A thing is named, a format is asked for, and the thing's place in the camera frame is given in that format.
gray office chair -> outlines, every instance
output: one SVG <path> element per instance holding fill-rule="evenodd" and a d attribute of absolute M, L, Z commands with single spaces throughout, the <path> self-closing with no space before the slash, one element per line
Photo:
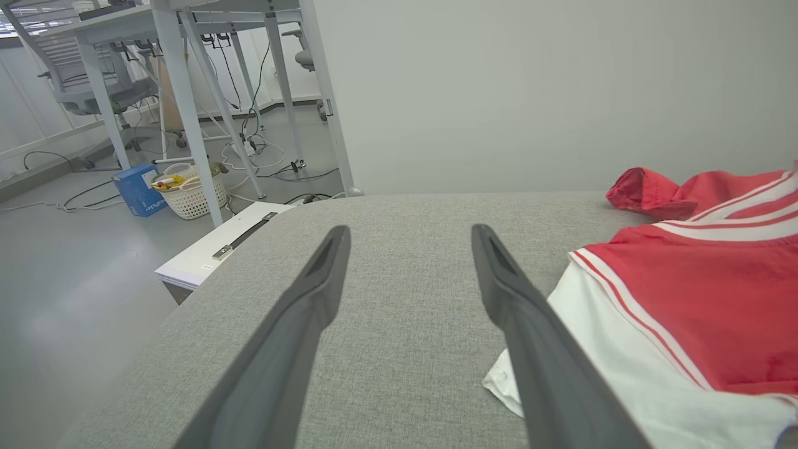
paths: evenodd
<path fill-rule="evenodd" d="M 89 84 L 89 77 L 86 75 L 80 51 L 77 47 L 77 40 L 71 37 L 47 38 L 33 36 L 20 21 L 25 16 L 18 17 L 11 11 L 10 4 L 14 0 L 2 0 L 0 7 L 8 21 L 17 31 L 20 39 L 27 44 L 31 50 L 41 59 L 47 68 L 39 77 L 47 77 L 53 83 L 53 93 L 56 101 L 64 106 L 64 109 L 76 115 L 99 114 L 97 99 L 92 92 Z M 139 139 L 146 137 L 160 138 L 160 128 L 157 126 L 136 126 L 131 127 L 124 119 L 122 113 L 130 106 L 138 103 L 146 97 L 158 94 L 158 85 L 145 78 L 133 81 L 130 79 L 127 66 L 122 57 L 109 46 L 99 46 L 97 56 L 101 66 L 104 67 L 105 85 L 108 89 L 113 112 L 119 117 L 122 125 L 120 134 L 125 148 L 133 148 L 141 151 Z M 148 69 L 152 72 L 152 65 L 149 58 L 144 59 Z M 87 169 L 94 167 L 94 162 L 89 158 L 101 149 L 112 146 L 110 137 L 99 144 L 85 150 L 79 158 Z"/>
<path fill-rule="evenodd" d="M 302 46 L 302 51 L 294 55 L 294 60 L 301 65 L 304 69 L 309 70 L 311 72 L 315 72 L 316 68 L 313 65 L 313 57 L 310 55 L 310 48 L 307 45 L 307 39 L 305 38 L 305 34 L 302 32 L 302 24 L 299 24 L 298 30 L 286 31 L 283 33 L 283 36 L 296 36 L 299 39 L 299 45 Z M 321 118 L 323 121 L 327 121 L 327 112 L 324 109 L 324 101 L 316 101 L 316 110 L 318 111 L 318 117 Z"/>

black cable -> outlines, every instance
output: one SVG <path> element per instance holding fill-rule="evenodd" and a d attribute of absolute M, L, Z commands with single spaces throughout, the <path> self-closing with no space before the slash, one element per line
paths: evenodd
<path fill-rule="evenodd" d="M 108 58 L 103 58 L 103 60 L 102 60 L 102 65 L 105 67 L 105 69 L 106 69 L 106 70 L 108 70 L 108 73 L 106 73 L 106 74 L 103 74 L 103 75 L 111 75 L 111 76 L 113 77 L 113 79 L 117 80 L 117 83 L 119 83 L 119 85 L 121 85 L 123 89 L 132 89 L 132 86 L 131 86 L 131 85 L 129 85 L 129 86 L 125 86 L 125 85 L 124 85 L 124 83 L 123 83 L 122 81 L 120 81 L 120 80 L 119 80 L 119 78 L 117 78 L 117 72 L 115 72 L 115 71 L 114 71 L 114 72 L 112 72 L 112 71 L 110 71 L 110 69 L 108 68 L 108 60 L 109 60 L 110 58 L 113 58 L 113 55 L 114 55 L 114 54 L 115 54 L 116 56 L 118 56 L 118 57 L 119 57 L 119 59 L 122 59 L 122 56 L 121 56 L 121 55 L 119 55 L 119 54 L 117 54 L 116 52 L 114 52 L 114 51 L 113 51 L 113 49 L 110 49 L 110 50 L 109 50 L 109 57 L 108 57 Z"/>
<path fill-rule="evenodd" d="M 307 195 L 313 195 L 313 193 L 303 193 L 302 195 L 297 195 L 296 197 L 293 197 L 293 198 L 291 198 L 290 200 L 288 200 L 288 201 L 284 202 L 283 204 L 285 204 L 285 205 L 288 205 L 288 204 L 290 204 L 291 202 L 293 202 L 293 201 L 297 200 L 298 198 L 305 197 L 305 196 L 307 196 Z"/>
<path fill-rule="evenodd" d="M 227 209 L 229 209 L 230 212 L 233 213 L 233 215 L 238 215 L 239 214 L 235 210 L 233 210 L 233 197 L 229 197 L 227 199 Z"/>
<path fill-rule="evenodd" d="M 72 165 L 72 161 L 70 161 L 70 160 L 69 160 L 69 159 L 67 159 L 66 157 L 62 156 L 61 154 L 58 154 L 58 153 L 51 153 L 50 151 L 38 151 L 38 150 L 37 150 L 37 151 L 29 151 L 29 152 L 28 152 L 28 153 L 26 153 L 26 154 L 25 154 L 25 156 L 22 158 L 22 166 L 24 166 L 24 167 L 25 167 L 25 170 L 30 170 L 30 167 L 28 167 L 28 162 L 27 162 L 27 161 L 28 161 L 28 156 L 30 156 L 30 155 L 31 155 L 31 154 L 33 154 L 33 153 L 44 153 L 44 154 L 52 154 L 53 156 L 58 156 L 58 157 L 60 157 L 61 159 L 63 159 L 64 161 L 66 161 L 66 163 L 67 163 L 67 164 L 69 164 L 69 168 L 70 168 L 70 169 L 72 169 L 72 173 L 78 173 L 78 172 L 79 172 L 79 170 L 76 170 L 76 169 L 75 169 L 75 166 L 74 166 L 74 165 Z"/>
<path fill-rule="evenodd" d="M 338 170 L 338 169 L 332 169 L 332 170 L 330 170 L 327 173 L 323 173 L 323 174 L 320 174 L 320 175 L 317 175 L 317 176 L 313 176 L 313 177 L 298 177 L 296 179 L 285 179 L 285 178 L 282 178 L 282 177 L 276 177 L 276 178 L 279 179 L 280 181 L 287 181 L 287 182 L 307 181 L 307 180 L 318 179 L 320 177 L 325 177 L 325 176 L 329 175 L 330 173 L 334 172 L 335 170 Z"/>
<path fill-rule="evenodd" d="M 216 63 L 213 62 L 213 58 L 211 58 L 210 54 L 207 56 L 207 59 L 208 59 L 208 61 L 211 62 L 211 66 L 213 67 L 213 76 L 215 76 L 216 80 L 218 81 L 219 80 L 219 71 L 216 69 Z M 227 64 L 227 55 L 224 56 L 224 63 Z M 227 65 L 227 72 L 228 73 L 230 72 L 230 65 L 229 64 Z M 233 82 L 233 74 L 230 74 L 230 81 Z M 232 101 L 228 100 L 227 97 L 224 96 L 224 92 L 222 92 L 222 96 L 224 97 L 224 101 L 229 103 L 230 106 L 233 106 L 234 109 L 241 110 L 241 106 L 240 106 L 241 105 L 241 97 L 239 97 L 239 90 L 235 88 L 235 82 L 233 82 L 233 89 L 235 90 L 235 96 L 239 98 L 239 104 L 238 105 L 234 105 Z"/>
<path fill-rule="evenodd" d="M 113 75 L 113 74 L 114 74 L 113 72 L 103 72 L 103 76 L 105 76 L 105 75 Z M 88 74 L 78 74 L 78 75 L 72 75 L 71 77 L 66 77 L 66 78 L 62 79 L 61 82 L 67 82 L 69 80 L 73 80 L 73 79 L 79 78 L 79 77 L 86 77 L 86 79 L 89 79 L 89 75 Z"/>
<path fill-rule="evenodd" d="M 255 103 L 255 99 L 258 97 L 258 91 L 260 91 L 260 85 L 263 83 L 263 63 L 266 62 L 266 56 L 269 55 L 269 50 L 271 50 L 271 42 L 266 47 L 266 53 L 263 55 L 263 59 L 260 61 L 260 70 L 258 71 L 258 87 L 255 89 L 255 94 L 252 95 L 252 101 L 250 101 L 250 110 L 247 111 L 247 118 L 241 122 L 241 134 L 244 134 L 244 129 L 247 127 L 247 123 L 249 122 L 250 113 L 255 115 L 255 120 L 257 121 L 257 129 L 255 132 L 257 133 L 260 130 L 260 119 L 258 118 L 258 111 L 255 108 L 258 105 Z"/>
<path fill-rule="evenodd" d="M 219 50 L 222 50 L 222 57 L 224 57 L 224 65 L 227 66 L 227 74 L 230 75 L 230 83 L 233 85 L 233 90 L 235 91 L 235 97 L 239 100 L 239 108 L 241 109 L 241 96 L 239 95 L 239 90 L 235 87 L 235 81 L 233 80 L 233 72 L 230 71 L 230 63 L 227 62 L 227 54 L 224 53 L 224 48 L 220 47 Z"/>
<path fill-rule="evenodd" d="M 278 173 L 287 172 L 287 171 L 290 171 L 290 170 L 293 170 L 293 168 L 291 168 L 290 165 L 286 165 L 285 167 L 282 167 L 280 170 L 278 170 L 275 173 L 272 173 L 271 175 L 256 175 L 256 176 L 257 177 L 273 177 L 273 176 L 277 175 Z"/>
<path fill-rule="evenodd" d="M 88 207 L 91 207 L 91 206 L 99 205 L 100 203 L 105 203 L 106 201 L 108 201 L 108 200 L 112 200 L 112 199 L 114 199 L 114 198 L 116 198 L 116 197 L 121 197 L 121 195 L 120 195 L 120 194 L 117 194 L 117 195 L 114 195 L 113 197 L 108 197 L 108 198 L 105 198 L 104 200 L 96 201 L 96 202 L 94 202 L 94 203 L 92 203 L 92 204 L 90 204 L 90 205 L 85 205 L 85 206 L 77 206 L 77 207 L 76 207 L 76 208 L 74 208 L 74 209 L 67 209 L 66 205 L 68 205 L 70 201 L 74 200 L 75 198 L 79 197 L 80 195 L 84 195 L 84 194 L 86 194 L 86 193 L 89 193 L 89 192 L 91 192 L 91 191 L 92 191 L 92 190 L 94 190 L 94 189 L 98 189 L 98 188 L 102 187 L 103 185 L 110 184 L 110 183 L 112 183 L 112 182 L 113 182 L 113 181 L 106 181 L 106 182 L 104 182 L 104 183 L 102 183 L 102 184 L 95 185 L 94 187 L 92 187 L 92 188 L 90 188 L 90 189 L 86 189 L 86 190 L 84 190 L 83 192 L 80 192 L 80 193 L 78 193 L 78 194 L 77 194 L 77 195 L 75 195 L 74 197 L 71 197 L 71 198 L 69 198 L 67 201 L 64 201 L 64 204 L 62 205 L 62 208 L 64 208 L 64 210 L 65 210 L 65 211 L 72 212 L 72 211 L 78 210 L 78 209 L 80 209 L 80 208 L 88 208 Z"/>
<path fill-rule="evenodd" d="M 145 98 L 142 98 L 142 99 L 139 101 L 139 105 L 138 105 L 138 106 L 136 106 L 135 104 L 134 104 L 134 105 L 131 105 L 131 106 L 133 106 L 134 108 L 136 108 L 136 110 L 139 112 L 139 121 L 137 121 L 137 122 L 136 122 L 136 124 L 133 126 L 133 140 L 134 140 L 134 141 L 138 141 L 138 136 L 136 135 L 136 132 L 137 132 L 137 131 L 138 131 L 138 129 L 139 129 L 139 125 L 141 124 L 141 121 L 142 121 L 142 120 L 144 120 L 144 113 L 143 113 L 143 112 L 141 112 L 141 103 L 142 103 L 142 102 L 144 102 L 144 101 L 146 101 L 146 99 L 145 99 Z M 160 152 L 160 151 L 152 151 L 151 149 L 144 149 L 144 148 L 142 148 L 142 147 L 141 147 L 141 144 L 139 144 L 139 148 L 141 148 L 143 151 L 146 151 L 147 153 L 160 154 L 160 155 L 162 155 L 162 156 L 163 156 L 163 153 L 162 153 L 162 152 Z"/>
<path fill-rule="evenodd" d="M 149 111 L 150 111 L 150 117 L 152 117 L 152 122 L 154 123 L 154 122 L 156 122 L 156 121 L 157 121 L 157 122 L 159 123 L 159 125 L 158 125 L 158 130 L 159 130 L 159 131 L 160 131 L 160 132 L 161 132 L 161 133 L 164 135 L 164 137 L 166 137 L 166 149 L 164 149 L 164 151 L 163 151 L 162 153 L 157 153 L 157 152 L 155 152 L 155 151 L 152 151 L 152 152 L 150 152 L 150 153 L 155 153 L 155 154 L 161 154 L 161 155 L 165 155 L 165 154 L 166 154 L 166 152 L 167 152 L 167 151 L 169 151 L 169 136 L 168 136 L 168 135 L 166 135 L 166 131 L 164 131 L 164 129 L 163 129 L 163 128 L 161 128 L 161 126 L 160 126 L 160 120 L 156 120 L 156 119 L 155 119 L 155 114 L 153 114 L 153 113 L 152 113 L 152 106 L 149 104 L 149 101 L 147 101 L 147 98 L 142 98 L 142 99 L 144 100 L 144 102 L 145 102 L 145 103 L 147 103 L 147 108 L 148 108 L 148 109 L 149 109 Z M 176 136 L 179 136 L 179 134 L 178 134 L 178 133 L 176 133 L 176 132 L 174 132 L 174 131 L 170 131 L 170 133 L 174 133 Z"/>

white desk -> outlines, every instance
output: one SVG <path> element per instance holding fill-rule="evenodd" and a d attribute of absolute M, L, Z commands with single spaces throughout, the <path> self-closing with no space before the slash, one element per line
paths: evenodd
<path fill-rule="evenodd" d="M 161 265 L 155 271 L 158 280 L 166 285 L 177 304 L 182 303 L 189 293 L 196 290 L 227 259 L 226 257 L 222 260 L 213 258 L 220 248 L 230 244 L 269 213 L 283 213 L 294 207 L 296 206 L 262 202 L 247 206 L 238 215 L 210 231 L 196 243 L 174 256 L 169 262 Z"/>
<path fill-rule="evenodd" d="M 217 8 L 219 10 L 225 10 L 221 5 L 215 3 L 213 9 Z M 286 22 L 296 21 L 298 18 L 301 18 L 296 12 L 283 14 L 286 14 Z M 164 59 L 169 68 L 169 75 L 172 79 L 172 89 L 175 94 L 178 110 L 180 111 L 180 117 L 183 121 L 185 136 L 188 140 L 192 158 L 194 159 L 199 173 L 199 178 L 202 181 L 203 194 L 208 201 L 214 226 L 218 227 L 222 224 L 222 215 L 211 182 L 211 171 L 207 163 L 207 154 L 205 152 L 199 120 L 196 115 L 196 104 L 194 102 L 190 78 L 188 77 L 188 68 L 184 59 L 183 37 L 186 37 L 192 45 L 192 49 L 199 61 L 199 66 L 203 71 L 203 75 L 211 86 L 211 93 L 213 94 L 216 106 L 219 108 L 227 133 L 233 140 L 236 152 L 241 157 L 242 161 L 244 161 L 244 167 L 247 169 L 247 174 L 255 186 L 258 197 L 263 198 L 264 195 L 257 184 L 254 166 L 247 157 L 247 152 L 243 148 L 243 143 L 237 138 L 238 133 L 233 128 L 231 112 L 228 109 L 227 103 L 224 101 L 224 96 L 219 86 L 219 80 L 213 74 L 211 61 L 205 51 L 203 43 L 200 41 L 200 35 L 206 33 L 231 33 L 234 36 L 233 44 L 235 46 L 236 56 L 239 58 L 239 64 L 245 74 L 244 79 L 247 84 L 247 90 L 250 94 L 250 98 L 252 98 L 255 95 L 252 91 L 249 77 L 247 76 L 247 69 L 241 53 L 239 39 L 238 36 L 233 33 L 265 26 L 269 34 L 272 58 L 275 61 L 275 67 L 278 71 L 280 89 L 288 113 L 296 160 L 300 166 L 304 165 L 304 156 L 302 155 L 302 149 L 299 144 L 293 102 L 291 101 L 285 59 L 282 54 L 282 44 L 280 42 L 278 30 L 279 22 L 276 15 L 264 14 L 263 12 L 257 11 L 254 13 L 191 12 L 187 7 L 183 7 L 183 10 L 180 12 L 180 18 L 181 22 L 178 22 L 175 7 L 170 5 L 169 0 L 152 0 L 150 5 L 137 6 L 129 10 L 106 14 L 101 17 L 58 27 L 57 29 L 48 31 L 46 35 L 74 35 L 76 37 L 81 50 L 81 58 L 83 59 L 86 72 L 89 76 L 89 82 L 92 86 L 92 91 L 97 98 L 97 104 L 100 108 L 103 121 L 105 122 L 114 150 L 123 169 L 129 167 L 129 162 L 127 154 L 124 151 L 119 129 L 117 128 L 116 118 L 113 115 L 108 91 L 103 81 L 102 68 L 94 46 L 108 42 L 127 42 L 135 39 L 150 39 L 153 41 L 158 39 L 160 41 L 160 48 L 163 51 Z"/>

gray upholstered ottoman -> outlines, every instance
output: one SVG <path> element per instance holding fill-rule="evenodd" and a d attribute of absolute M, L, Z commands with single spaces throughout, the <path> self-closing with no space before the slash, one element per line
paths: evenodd
<path fill-rule="evenodd" d="M 61 445 L 170 447 L 330 227 L 344 224 L 349 271 L 297 445 L 523 446 L 523 420 L 480 385 L 505 343 L 480 300 L 471 225 L 491 225 L 548 294 L 566 252 L 645 220 L 601 193 L 360 197 L 281 213 L 169 316 Z"/>

white plastic basket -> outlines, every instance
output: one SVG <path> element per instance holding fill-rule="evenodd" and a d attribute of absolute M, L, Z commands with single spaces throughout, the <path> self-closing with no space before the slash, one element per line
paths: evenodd
<path fill-rule="evenodd" d="M 154 181 L 174 175 L 180 175 L 186 178 L 187 181 L 180 186 L 172 187 L 169 190 L 161 192 L 161 195 L 163 195 L 166 200 L 166 204 L 175 211 L 178 217 L 185 220 L 194 220 L 195 218 L 209 213 L 207 201 L 202 191 L 202 184 L 200 184 L 200 175 L 197 174 L 194 165 L 184 162 L 170 165 L 168 169 L 164 170 L 164 174 L 157 177 Z M 213 189 L 216 191 L 216 199 L 219 200 L 219 206 L 223 207 L 226 205 L 229 197 L 227 196 L 227 190 L 224 188 L 224 183 L 219 173 L 213 177 Z"/>

